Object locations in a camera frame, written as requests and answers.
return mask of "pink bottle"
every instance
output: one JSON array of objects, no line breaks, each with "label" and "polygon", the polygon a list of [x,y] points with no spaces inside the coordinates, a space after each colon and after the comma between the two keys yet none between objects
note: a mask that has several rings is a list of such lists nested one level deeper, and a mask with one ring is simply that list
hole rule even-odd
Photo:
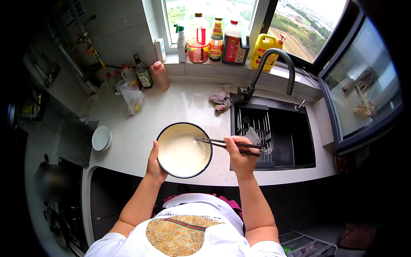
[{"label": "pink bottle", "polygon": [[155,62],[151,67],[153,72],[153,80],[160,90],[167,90],[170,87],[170,80],[167,76],[164,64],[160,61]]}]

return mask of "blue bowl rim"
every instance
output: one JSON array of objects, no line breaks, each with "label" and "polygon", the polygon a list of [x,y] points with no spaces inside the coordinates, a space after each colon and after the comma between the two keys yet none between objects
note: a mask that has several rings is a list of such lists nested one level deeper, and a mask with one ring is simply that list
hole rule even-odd
[{"label": "blue bowl rim", "polygon": [[[198,126],[198,125],[196,125],[196,124],[193,124],[193,123],[190,123],[190,122],[181,121],[181,122],[172,123],[172,124],[168,125],[167,127],[165,127],[165,128],[160,132],[160,134],[158,135],[157,141],[158,141],[158,139],[160,138],[160,136],[163,134],[163,132],[166,131],[166,129],[168,129],[168,128],[171,127],[171,126],[177,125],[177,124],[190,124],[190,125],[193,125],[193,126],[199,128],[199,129],[206,135],[206,137],[209,138],[209,136],[207,135],[207,133],[206,133],[200,126]],[[161,163],[160,163],[160,161],[158,160],[158,158],[157,158],[157,162],[158,162],[158,165],[160,165],[160,167],[161,167],[167,174],[169,174],[169,175],[171,175],[171,176],[173,176],[173,177],[175,177],[175,178],[193,178],[193,177],[195,177],[195,176],[200,175],[200,174],[201,174],[203,171],[205,171],[206,168],[209,166],[209,164],[210,164],[210,162],[211,162],[211,158],[212,158],[212,145],[210,145],[210,148],[211,148],[210,158],[208,159],[208,162],[207,162],[206,166],[204,167],[204,169],[202,169],[199,173],[194,174],[194,175],[189,176],[189,177],[180,177],[180,176],[173,175],[173,174],[171,174],[170,172],[168,172],[168,171],[161,165]]]}]

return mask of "building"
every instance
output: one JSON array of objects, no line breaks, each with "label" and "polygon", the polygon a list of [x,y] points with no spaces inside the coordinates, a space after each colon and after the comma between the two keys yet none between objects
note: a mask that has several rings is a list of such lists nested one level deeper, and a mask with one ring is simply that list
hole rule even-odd
[{"label": "building", "polygon": [[290,16],[290,18],[302,23],[302,18],[300,16],[296,16],[296,15],[293,15],[293,14],[289,14],[289,16]]}]

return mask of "chopsticks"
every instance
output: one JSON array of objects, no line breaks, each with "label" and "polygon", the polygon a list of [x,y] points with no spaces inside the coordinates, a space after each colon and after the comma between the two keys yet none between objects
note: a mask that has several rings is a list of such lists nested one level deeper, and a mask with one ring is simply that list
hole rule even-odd
[{"label": "chopsticks", "polygon": [[[222,148],[226,148],[226,146],[224,145],[220,145],[220,144],[215,144],[212,143],[213,142],[217,142],[217,143],[225,143],[225,141],[223,140],[217,140],[217,139],[210,139],[210,138],[205,138],[205,137],[195,137],[196,140],[199,140],[201,142],[204,142],[206,144],[210,144],[213,146],[218,146],[218,147],[222,147]],[[257,149],[261,149],[263,146],[262,145],[253,145],[253,144],[245,144],[245,143],[236,143],[237,146],[243,146],[243,147],[249,147],[249,148],[257,148]],[[252,156],[256,156],[256,157],[260,157],[260,153],[254,153],[254,152],[250,152],[250,151],[246,151],[246,150],[242,150],[239,149],[240,153],[245,154],[245,155],[252,155]]]}]

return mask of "glass cabinet door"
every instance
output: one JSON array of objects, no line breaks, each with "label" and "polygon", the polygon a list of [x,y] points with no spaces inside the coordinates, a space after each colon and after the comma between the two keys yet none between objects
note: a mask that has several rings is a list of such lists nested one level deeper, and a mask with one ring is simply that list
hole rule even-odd
[{"label": "glass cabinet door", "polygon": [[321,79],[323,91],[327,91],[329,111],[331,107],[335,116],[333,133],[334,139],[338,139],[336,145],[360,133],[362,135],[356,136],[355,140],[368,136],[375,130],[365,132],[367,128],[391,115],[402,104],[394,65],[368,18],[364,19],[345,53]]}]

